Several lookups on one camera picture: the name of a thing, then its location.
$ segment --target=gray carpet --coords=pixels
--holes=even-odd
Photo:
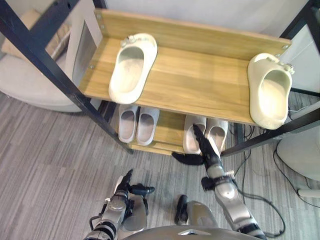
[[[297,110],[318,100],[291,93],[290,107]],[[229,134],[227,147],[233,144]],[[275,167],[274,148],[273,143],[252,150],[244,190],[278,207],[287,226],[278,239],[319,240],[320,209],[296,196]],[[232,170],[243,159],[244,153],[239,153],[224,158],[223,163]],[[134,168],[131,183],[156,188],[148,197],[149,227],[172,225],[174,200],[186,194],[207,204],[220,227],[230,228],[213,192],[201,188],[203,166],[185,166],[170,156],[142,151],[129,155],[82,113],[49,111],[0,93],[0,239],[81,240],[90,230],[89,218],[100,212],[119,175],[130,168]],[[288,168],[285,173],[297,188],[307,187],[304,177]],[[243,169],[236,177],[239,184],[242,177]],[[309,183],[320,188],[313,180]],[[320,206],[320,200],[306,200]],[[256,200],[246,202],[264,230],[282,228],[269,206]]]

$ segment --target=white slipper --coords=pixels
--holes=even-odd
[[[208,118],[206,120],[206,129],[204,136],[209,140],[210,144],[216,145],[219,154],[221,154],[224,147],[229,123],[224,120]]]
[[[265,129],[279,128],[288,115],[293,67],[260,53],[250,60],[247,72],[252,120]]]
[[[121,142],[130,143],[133,141],[137,128],[138,106],[119,106],[119,129],[118,136]]]
[[[159,113],[158,108],[141,107],[136,131],[136,141],[138,144],[146,146],[152,142],[155,136]]]
[[[156,40],[147,33],[130,35],[121,42],[109,83],[112,101],[131,104],[140,97],[157,52]]]
[[[186,115],[184,120],[183,150],[186,154],[200,154],[198,141],[196,140],[193,124],[198,125],[202,133],[205,133],[207,120],[204,116]]]

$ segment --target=white cylindrical object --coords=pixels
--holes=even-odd
[[[299,189],[298,194],[301,197],[307,197],[307,198],[320,198],[320,190],[315,189]]]
[[[320,107],[320,101],[292,114],[297,119]],[[277,152],[293,170],[310,179],[320,181],[320,126],[292,134],[278,145]]]

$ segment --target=wire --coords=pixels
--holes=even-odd
[[[233,125],[232,125],[232,123],[230,123],[230,128],[229,128],[229,132],[234,136],[235,135],[235,133],[234,132],[232,132],[231,131],[231,128],[233,128]]]
[[[308,179],[307,179],[306,176],[304,177],[304,179],[305,179],[305,182],[306,182],[306,185],[308,186],[308,188],[309,188],[309,189],[312,189],[312,187],[310,187],[310,185],[309,185],[309,182],[308,182]]]
[[[254,131],[255,131],[255,127],[250,127],[250,132],[248,135],[246,135],[246,128],[244,128],[243,130],[243,138],[244,140],[249,140],[253,134],[254,134]],[[270,232],[264,232],[265,236],[268,237],[268,238],[277,238],[281,235],[283,235],[286,231],[286,223],[285,223],[285,220],[284,218],[282,217],[280,211],[276,208],[275,205],[273,205],[273,203],[271,201],[269,201],[268,199],[264,198],[263,196],[259,196],[259,195],[254,195],[254,194],[250,194],[250,193],[247,193],[247,192],[244,192],[244,188],[245,188],[245,177],[246,177],[246,166],[247,166],[247,160],[250,158],[251,156],[251,149],[249,150],[249,154],[248,156],[246,156],[246,152],[244,151],[243,154],[244,154],[244,160],[241,162],[241,164],[239,165],[239,167],[236,169],[235,173],[234,173],[234,176],[237,175],[237,173],[239,172],[240,168],[244,165],[244,170],[243,170],[243,177],[242,177],[242,190],[240,190],[237,186],[237,184],[235,183],[239,193],[242,195],[242,199],[243,199],[243,203],[246,204],[246,201],[245,201],[245,197],[246,198],[250,198],[250,199],[254,199],[254,200],[259,200],[259,201],[263,201],[265,203],[267,203],[268,205],[270,205],[274,210],[275,212],[279,215],[281,221],[282,221],[282,225],[283,225],[283,229],[279,231],[279,233],[270,233]]]
[[[245,177],[246,177],[246,164],[247,161],[244,161],[244,167],[243,167],[243,177],[242,177],[242,192],[245,190]],[[246,204],[245,196],[242,195],[243,203]]]
[[[282,158],[279,156],[278,154],[278,145],[281,141],[279,141],[275,147],[275,150],[273,151],[273,161],[275,163],[275,166],[276,168],[282,173],[282,175],[285,177],[285,179],[289,182],[289,184],[291,185],[292,189],[294,190],[295,194],[298,196],[298,198],[300,198],[303,202],[305,202],[306,204],[309,204],[315,208],[319,208],[320,209],[320,206],[317,206],[317,205],[313,205],[311,204],[310,202],[307,202],[306,200],[304,200],[298,193],[298,190],[294,187],[294,185],[292,184],[292,182],[289,180],[289,178],[286,176],[286,174],[280,169],[279,165],[277,164],[276,162],[276,158],[275,158],[275,155],[279,158],[279,160],[284,163],[284,161],[282,160]]]
[[[278,214],[278,216],[280,217],[281,221],[282,221],[282,225],[283,225],[283,229],[279,231],[279,233],[270,233],[270,232],[266,232],[264,231],[264,235],[268,238],[277,238],[281,235],[283,235],[286,231],[286,223],[285,223],[285,220],[284,218],[282,217],[280,211],[277,209],[277,207],[271,202],[269,201],[268,199],[264,198],[263,196],[259,196],[259,195],[255,195],[255,194],[251,194],[251,193],[247,193],[247,192],[244,192],[244,191],[241,191],[239,188],[238,188],[238,192],[243,196],[243,197],[246,197],[246,198],[249,198],[249,199],[254,199],[254,200],[259,200],[259,201],[263,201],[265,203],[267,203],[269,206],[271,206],[275,212]]]
[[[288,117],[292,120],[292,118],[291,118],[291,110],[290,110],[289,105],[288,105]]]
[[[236,169],[234,175],[237,175],[237,173],[239,172],[240,168],[242,167],[243,164],[245,164],[245,162],[250,158],[251,156],[251,149],[249,151],[248,156],[246,157],[246,153],[244,153],[244,160],[241,162],[240,166],[238,166],[238,168]]]

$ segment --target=wooden shelf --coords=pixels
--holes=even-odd
[[[120,39],[104,37],[79,89],[88,97],[111,100],[109,82]],[[249,113],[247,60],[167,47],[157,58],[135,104],[182,114],[253,124]]]
[[[109,82],[120,42],[148,33],[158,53],[135,104],[161,109],[154,141],[130,146],[148,152],[182,152],[185,115],[254,124],[249,109],[247,66],[259,53],[282,54],[287,39],[221,27],[96,9],[103,39],[79,89],[88,97],[111,100]]]
[[[129,146],[132,149],[171,155],[172,152],[183,153],[185,115],[160,111],[153,141],[148,146],[138,145],[136,141]]]

